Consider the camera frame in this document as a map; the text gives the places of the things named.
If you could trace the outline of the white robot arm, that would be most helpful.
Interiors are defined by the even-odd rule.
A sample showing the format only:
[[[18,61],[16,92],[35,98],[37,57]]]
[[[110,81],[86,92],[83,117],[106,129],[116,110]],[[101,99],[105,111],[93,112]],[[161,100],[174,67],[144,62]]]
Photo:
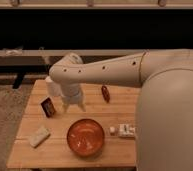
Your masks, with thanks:
[[[193,171],[193,50],[145,51],[85,64],[68,54],[50,68],[67,101],[82,83],[136,87],[137,171]]]

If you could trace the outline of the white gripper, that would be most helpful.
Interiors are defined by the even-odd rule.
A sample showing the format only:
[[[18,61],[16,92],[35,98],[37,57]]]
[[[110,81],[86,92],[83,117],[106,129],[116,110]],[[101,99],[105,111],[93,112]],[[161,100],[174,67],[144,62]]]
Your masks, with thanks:
[[[83,92],[79,83],[74,84],[60,84],[61,98],[63,100],[62,108],[63,112],[66,113],[69,108],[69,104],[77,104],[78,107],[85,112],[85,105],[83,101]]]

